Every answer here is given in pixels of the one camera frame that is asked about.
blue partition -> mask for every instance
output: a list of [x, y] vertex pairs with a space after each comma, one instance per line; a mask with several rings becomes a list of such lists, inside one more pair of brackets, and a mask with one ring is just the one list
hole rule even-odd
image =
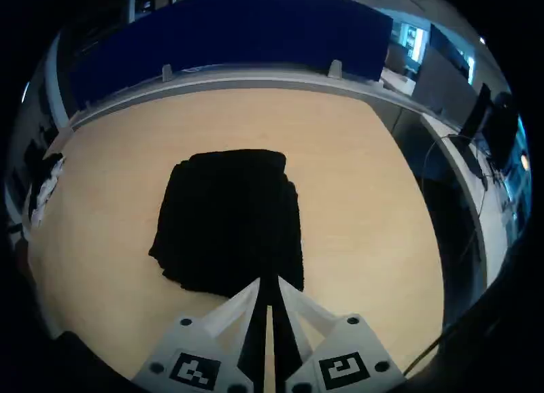
[[205, 65], [293, 63], [378, 80], [392, 19], [350, 0], [184, 0], [117, 32], [70, 74], [83, 108], [161, 74]]

black cloth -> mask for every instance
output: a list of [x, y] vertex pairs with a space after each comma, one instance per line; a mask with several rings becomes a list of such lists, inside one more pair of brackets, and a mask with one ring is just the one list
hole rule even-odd
[[187, 290], [232, 297], [257, 277], [303, 289], [297, 194], [267, 150], [197, 154], [172, 170], [149, 255]]
[[58, 161], [63, 158], [62, 154], [51, 154], [47, 158], [39, 161], [35, 166], [35, 173], [32, 177], [32, 189], [29, 199], [29, 219], [32, 219], [32, 212], [37, 207], [37, 198], [41, 185], [48, 179], [51, 179], [51, 171]]

table surface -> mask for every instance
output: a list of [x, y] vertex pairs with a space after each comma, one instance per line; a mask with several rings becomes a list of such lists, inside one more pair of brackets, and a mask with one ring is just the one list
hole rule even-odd
[[508, 249], [506, 223], [510, 216], [503, 212], [501, 207], [501, 203], [507, 200], [506, 190], [502, 184], [493, 184], [491, 178], [493, 171], [486, 160], [486, 155], [479, 151], [473, 143], [470, 145], [470, 149], [477, 157], [483, 174], [488, 176], [487, 192], [481, 180], [470, 171], [457, 147], [447, 138], [440, 139], [458, 132], [428, 114], [422, 114], [422, 122], [434, 133], [433, 138], [439, 140], [438, 145], [448, 155], [447, 158], [452, 162], [454, 171], [460, 175], [460, 182], [467, 192], [469, 203], [472, 202], [476, 217], [479, 214], [480, 227], [477, 228], [479, 231], [477, 234], [483, 243], [486, 260], [486, 286], [489, 286], [497, 278]]
[[299, 194], [305, 294], [339, 315], [360, 313], [405, 369], [442, 327], [432, 223], [371, 107], [319, 92], [196, 92], [78, 129], [31, 233], [29, 262], [50, 319], [132, 378], [178, 315], [203, 316], [223, 303], [164, 278], [148, 250], [173, 166], [195, 153], [241, 148], [287, 157]]

cable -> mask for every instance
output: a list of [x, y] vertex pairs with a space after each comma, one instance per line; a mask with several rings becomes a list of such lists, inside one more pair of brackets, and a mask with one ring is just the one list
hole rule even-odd
[[[464, 135], [448, 134], [448, 135], [445, 135], [443, 137], [440, 137], [438, 140], [436, 140], [435, 142], [433, 142], [431, 144], [431, 146], [427, 150], [427, 153], [425, 154], [425, 159], [423, 161], [422, 176], [421, 176], [421, 193], [422, 193], [424, 198], [425, 198], [425, 192], [424, 192], [425, 166], [426, 166], [429, 154], [430, 154], [431, 150], [435, 147], [435, 145], [439, 141], [442, 141], [443, 139], [449, 138], [449, 137], [463, 137], [465, 139], [472, 140], [472, 138], [466, 137]], [[476, 161], [478, 161], [478, 150], [476, 151]], [[481, 211], [483, 209], [483, 201], [486, 198], [486, 192], [487, 192], [487, 190], [484, 190], [483, 196], [481, 197], [481, 204], [480, 204], [480, 208], [479, 208], [479, 211], [478, 211], [478, 219], [480, 218]], [[462, 261], [462, 259], [464, 258], [466, 252], [469, 250], [472, 242], [474, 241], [475, 235], [476, 235], [476, 228], [474, 228], [474, 231], [472, 232], [471, 238], [466, 243], [466, 247], [464, 248], [463, 253], [461, 253], [459, 258], [457, 259], [458, 263]], [[431, 351], [434, 348], [436, 348], [436, 346], [440, 342], [442, 342], [444, 339], [451, 336], [457, 330], [458, 324], [459, 324], [459, 320], [457, 322], [455, 322], [453, 325], [451, 325], [449, 328], [444, 330], [416, 359], [414, 359], [414, 361], [403, 372], [403, 375], [406, 376], [408, 373], [410, 373], [412, 371], [412, 369], [415, 368], [418, 365], [418, 363], [421, 362], [427, 355], [429, 355], [429, 353], [431, 353]]]
[[[425, 166], [427, 164], [427, 160], [428, 160], [428, 157], [430, 155], [430, 152], [432, 151], [432, 149], [435, 147], [435, 145], [437, 143], [439, 143], [440, 141], [442, 141], [445, 138], [450, 138], [450, 137], [461, 137], [461, 138], [465, 138], [465, 139], [467, 139], [469, 141], [473, 140], [473, 138], [467, 137], [466, 135], [448, 134], [448, 135], [444, 135], [443, 137], [440, 137], [438, 140], [434, 141], [430, 145], [429, 149], [427, 150], [427, 153], [425, 154], [425, 159], [423, 160], [423, 169], [422, 169], [422, 172], [421, 172], [421, 193], [423, 195], [423, 199], [425, 199], [425, 180], [424, 180]], [[476, 162], [478, 162], [478, 153], [479, 153], [479, 150], [476, 148]], [[487, 192], [487, 190], [484, 190], [483, 196], [481, 197], [481, 204], [480, 204], [479, 211], [478, 211], [478, 220], [480, 219], [480, 216], [481, 216], [481, 211], [483, 209], [483, 201], [486, 198], [486, 192]], [[474, 231], [472, 232], [472, 235], [471, 235], [469, 241], [467, 242], [466, 247], [463, 249], [463, 253], [461, 253], [459, 255], [459, 257], [457, 258], [457, 260], [456, 260], [457, 264], [460, 264], [462, 262], [466, 252], [469, 250], [472, 242], [474, 241], [475, 236], [476, 236], [476, 228], [474, 228]]]

monitor stand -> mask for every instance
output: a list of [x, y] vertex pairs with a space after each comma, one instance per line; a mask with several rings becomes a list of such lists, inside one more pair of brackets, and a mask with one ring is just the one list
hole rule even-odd
[[459, 153], [463, 157], [463, 159], [464, 159], [467, 167], [469, 168], [470, 172], [472, 172], [474, 175], [476, 175], [481, 180], [481, 184], [483, 185], [483, 188], [485, 190], [487, 190], [488, 189], [488, 180], [483, 175], [480, 164], [478, 163], [478, 160], [474, 156], [474, 153], [471, 151], [471, 149], [469, 147], [470, 143], [467, 143], [467, 139], [465, 137], [455, 135], [453, 137], [450, 137], [449, 140], [452, 142], [452, 144], [455, 145], [455, 147], [457, 148], [457, 150], [459, 151]]

